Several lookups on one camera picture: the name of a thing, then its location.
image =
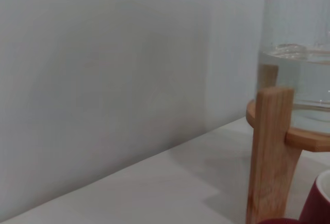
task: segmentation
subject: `red cup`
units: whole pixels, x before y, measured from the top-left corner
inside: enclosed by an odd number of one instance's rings
[[[300,222],[298,220],[294,219],[270,219],[260,222],[259,224],[303,224],[303,222]]]
[[[307,224],[330,224],[330,170],[316,178],[299,220]]]

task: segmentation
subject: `glass jar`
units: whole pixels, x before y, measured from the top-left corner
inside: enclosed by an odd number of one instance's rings
[[[330,0],[265,0],[257,89],[294,89],[291,126],[330,133]]]

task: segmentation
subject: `water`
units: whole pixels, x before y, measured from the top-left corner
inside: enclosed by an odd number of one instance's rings
[[[330,133],[330,50],[284,44],[259,53],[258,89],[294,89],[291,126]]]

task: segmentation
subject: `wooden stand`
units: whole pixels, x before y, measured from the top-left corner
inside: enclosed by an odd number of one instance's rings
[[[246,224],[285,214],[302,150],[330,151],[330,134],[290,127],[293,89],[268,87],[251,101],[246,119],[254,128]]]

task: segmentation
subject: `white countertop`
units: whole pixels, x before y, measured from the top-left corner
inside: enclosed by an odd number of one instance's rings
[[[252,133],[239,119],[3,224],[243,224]],[[287,216],[299,216],[329,168],[330,153],[303,152]]]

